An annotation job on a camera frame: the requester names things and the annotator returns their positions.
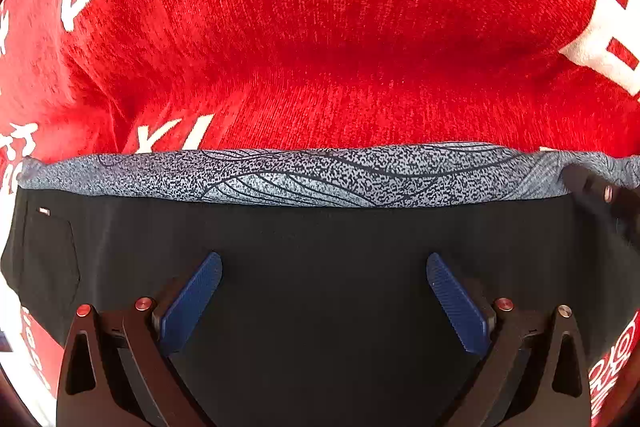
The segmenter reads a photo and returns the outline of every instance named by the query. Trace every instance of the red blanket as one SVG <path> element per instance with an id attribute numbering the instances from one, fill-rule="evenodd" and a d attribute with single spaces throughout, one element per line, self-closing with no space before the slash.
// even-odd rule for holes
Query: red blanket
<path id="1" fill-rule="evenodd" d="M 640 0 L 4 0 L 2 190 L 30 153 L 638 153 L 638 28 Z"/>

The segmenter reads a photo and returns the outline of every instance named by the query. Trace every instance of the patterned fabric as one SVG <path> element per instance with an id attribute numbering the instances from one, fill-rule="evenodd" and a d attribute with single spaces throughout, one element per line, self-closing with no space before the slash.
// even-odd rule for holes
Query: patterned fabric
<path id="1" fill-rule="evenodd" d="M 560 172 L 573 162 L 616 184 L 640 185 L 640 156 L 525 154 L 464 142 L 367 149 L 97 154 L 52 165 L 28 157 L 18 183 L 23 188 L 57 188 L 88 196 L 411 208 L 560 196 L 566 194 Z"/>

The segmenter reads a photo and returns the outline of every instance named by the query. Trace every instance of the black garment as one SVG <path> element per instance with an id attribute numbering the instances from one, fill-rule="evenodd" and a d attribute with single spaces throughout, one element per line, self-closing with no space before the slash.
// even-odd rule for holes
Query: black garment
<path id="1" fill-rule="evenodd" d="M 19 189 L 2 272 L 64 343 L 79 304 L 131 306 L 209 251 L 222 283 L 172 360 L 219 427 L 433 425 L 478 361 L 427 284 L 433 251 L 489 298 L 569 304 L 590 364 L 640 307 L 640 256 L 571 197 L 380 210 Z"/>

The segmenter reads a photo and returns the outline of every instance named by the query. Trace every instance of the blue gripper pad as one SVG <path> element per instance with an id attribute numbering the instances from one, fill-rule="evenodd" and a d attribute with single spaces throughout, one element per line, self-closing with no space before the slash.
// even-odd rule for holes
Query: blue gripper pad
<path id="1" fill-rule="evenodd" d="M 222 279 L 222 259 L 211 252 L 182 288 L 160 322 L 158 345 L 164 356 L 180 351 Z"/>
<path id="2" fill-rule="evenodd" d="M 427 259 L 427 280 L 462 346 L 484 357 L 491 344 L 487 320 L 437 253 Z"/>

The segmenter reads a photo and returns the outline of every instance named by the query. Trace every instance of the metal screw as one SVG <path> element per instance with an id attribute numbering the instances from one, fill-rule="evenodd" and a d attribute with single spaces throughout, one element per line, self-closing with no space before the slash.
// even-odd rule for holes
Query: metal screw
<path id="1" fill-rule="evenodd" d="M 513 310 L 513 301 L 507 297 L 501 297 L 495 301 L 495 305 L 498 306 L 503 312 L 510 312 Z"/>
<path id="2" fill-rule="evenodd" d="M 151 304 L 153 301 L 149 297 L 141 297 L 136 301 L 136 309 L 139 312 L 144 312 L 151 308 Z"/>
<path id="3" fill-rule="evenodd" d="M 560 306 L 558 306 L 558 313 L 562 315 L 562 317 L 568 319 L 569 317 L 571 317 L 571 315 L 574 314 L 574 312 L 572 311 L 571 308 L 569 308 L 569 306 L 567 306 L 566 304 L 562 304 Z"/>
<path id="4" fill-rule="evenodd" d="M 76 315 L 78 317 L 86 317 L 89 313 L 91 313 L 91 306 L 89 304 L 82 304 L 78 306 L 76 310 Z"/>
<path id="5" fill-rule="evenodd" d="M 605 203 L 610 203 L 613 199 L 613 187 L 611 185 L 607 185 L 604 187 L 604 201 Z"/>

